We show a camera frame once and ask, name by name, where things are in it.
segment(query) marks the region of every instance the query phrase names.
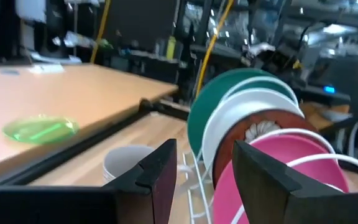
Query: green plastic lid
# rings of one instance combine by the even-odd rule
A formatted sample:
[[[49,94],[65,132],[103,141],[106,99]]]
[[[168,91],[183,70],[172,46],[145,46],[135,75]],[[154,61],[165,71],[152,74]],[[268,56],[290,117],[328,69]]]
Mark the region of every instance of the green plastic lid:
[[[15,120],[2,131],[19,142],[45,144],[68,139],[77,130],[78,125],[67,118],[39,115]]]

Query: paper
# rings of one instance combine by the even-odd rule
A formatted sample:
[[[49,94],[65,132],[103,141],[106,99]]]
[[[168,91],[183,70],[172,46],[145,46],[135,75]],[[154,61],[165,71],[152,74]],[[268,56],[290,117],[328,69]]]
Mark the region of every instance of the paper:
[[[0,73],[3,75],[20,75],[19,71],[14,69],[1,69]]]
[[[46,64],[46,65],[34,65],[29,68],[29,71],[34,74],[51,74],[51,73],[62,73],[65,71],[60,64]]]

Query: white mug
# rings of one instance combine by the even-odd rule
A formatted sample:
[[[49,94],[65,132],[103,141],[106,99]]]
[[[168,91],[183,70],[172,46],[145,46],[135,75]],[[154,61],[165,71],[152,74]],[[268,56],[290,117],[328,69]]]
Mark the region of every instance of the white mug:
[[[138,162],[154,151],[154,148],[142,145],[118,147],[109,151],[103,161],[103,179],[108,183],[132,169]],[[175,193],[182,194],[195,185],[195,174],[189,166],[178,165],[177,172],[189,174],[189,179],[176,186]]]

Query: pink plate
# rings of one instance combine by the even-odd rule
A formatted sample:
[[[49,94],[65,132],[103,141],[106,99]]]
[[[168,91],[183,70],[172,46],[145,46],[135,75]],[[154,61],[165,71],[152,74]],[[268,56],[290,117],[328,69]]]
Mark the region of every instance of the pink plate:
[[[313,141],[289,134],[262,139],[253,143],[253,146],[284,163],[305,156],[326,153],[325,148]],[[344,192],[349,192],[345,176],[334,160],[324,159],[306,162],[294,167],[294,169],[322,183],[331,184]],[[213,205],[214,223],[231,223],[241,205],[242,202],[237,190],[236,181],[234,180],[232,162],[230,161],[215,188]],[[249,223],[245,214],[241,216],[239,223]]]

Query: wooden table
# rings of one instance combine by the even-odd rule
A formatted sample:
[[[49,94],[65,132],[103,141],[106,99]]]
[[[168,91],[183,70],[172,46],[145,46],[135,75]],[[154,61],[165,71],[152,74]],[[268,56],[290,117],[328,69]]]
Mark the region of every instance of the wooden table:
[[[64,69],[37,75],[29,67],[0,67],[0,175],[134,113],[141,98],[156,100],[177,89],[97,65]],[[42,146],[16,142],[2,133],[7,123],[38,114],[69,117],[80,130],[70,140]]]
[[[49,172],[47,175],[32,182],[32,185],[70,185],[70,186],[102,186],[103,159],[112,149],[130,144],[143,144],[158,147],[169,138],[178,141],[178,158],[183,162],[183,154],[190,151],[186,133],[186,123],[182,120],[168,117],[158,113],[152,113],[131,126],[123,129],[109,139],[101,142],[82,153],[80,156],[68,161],[66,164]],[[345,171],[349,187],[353,192],[358,192],[358,175]],[[185,181],[184,175],[177,176],[177,183]],[[213,195],[212,185],[204,185],[207,197]],[[202,200],[193,192],[193,210],[195,213],[204,211]],[[173,199],[170,215],[171,224],[190,223],[187,195],[181,195]]]

